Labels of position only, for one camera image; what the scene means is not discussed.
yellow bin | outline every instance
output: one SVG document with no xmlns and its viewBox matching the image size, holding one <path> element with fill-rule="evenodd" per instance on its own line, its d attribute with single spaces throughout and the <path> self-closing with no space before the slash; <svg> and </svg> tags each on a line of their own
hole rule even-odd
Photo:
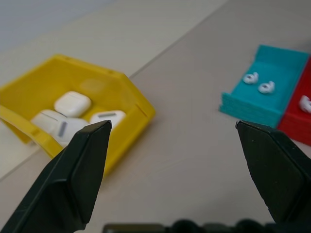
<svg viewBox="0 0 311 233">
<path fill-rule="evenodd" d="M 68 91 L 92 100 L 81 118 L 89 121 L 96 112 L 122 110 L 123 121 L 111 132 L 105 174 L 122 158 L 155 110 L 125 74 L 56 55 L 0 89 L 0 120 L 23 142 L 35 141 L 51 157 L 63 148 L 30 120 Z"/>
</svg>

yellow plastic tray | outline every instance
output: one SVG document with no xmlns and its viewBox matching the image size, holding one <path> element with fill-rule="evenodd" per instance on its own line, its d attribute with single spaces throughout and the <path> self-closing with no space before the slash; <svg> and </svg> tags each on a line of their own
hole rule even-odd
<svg viewBox="0 0 311 233">
<path fill-rule="evenodd" d="M 63 148 L 30 120 L 68 91 L 76 91 L 92 100 L 81 118 L 101 111 L 122 110 L 123 121 L 111 132 L 104 173 L 107 175 L 134 140 L 155 110 L 123 74 L 63 55 L 56 55 L 20 78 L 0 88 L 0 120 L 23 142 L 35 141 L 51 157 Z"/>
</svg>

white table surface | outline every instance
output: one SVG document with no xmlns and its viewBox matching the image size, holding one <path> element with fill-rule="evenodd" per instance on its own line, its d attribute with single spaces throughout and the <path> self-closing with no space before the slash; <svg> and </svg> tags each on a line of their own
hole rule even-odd
<svg viewBox="0 0 311 233">
<path fill-rule="evenodd" d="M 0 53 L 0 85 L 56 53 L 131 76 L 227 0 L 116 0 L 96 12 Z M 0 180 L 38 147 L 0 123 Z"/>
<path fill-rule="evenodd" d="M 310 52 L 310 7 L 306 0 L 230 1 L 131 77 L 157 115 L 103 180 L 86 233 L 108 222 L 171 224 L 185 217 L 200 224 L 272 221 L 249 175 L 236 119 L 218 106 L 258 44 Z M 0 225 L 48 161 L 38 153 L 0 183 Z"/>
</svg>

yellow bin handle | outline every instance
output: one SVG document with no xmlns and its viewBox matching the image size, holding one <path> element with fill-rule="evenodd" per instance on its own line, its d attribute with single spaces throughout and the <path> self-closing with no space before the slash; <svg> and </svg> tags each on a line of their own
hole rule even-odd
<svg viewBox="0 0 311 233">
<path fill-rule="evenodd" d="M 62 151 L 63 147 L 56 142 L 52 136 L 2 105 L 0 105 L 0 118 L 11 130 L 17 133 L 24 142 L 27 141 L 26 137 L 20 135 L 16 129 L 36 142 L 51 158 L 54 158 Z"/>
</svg>

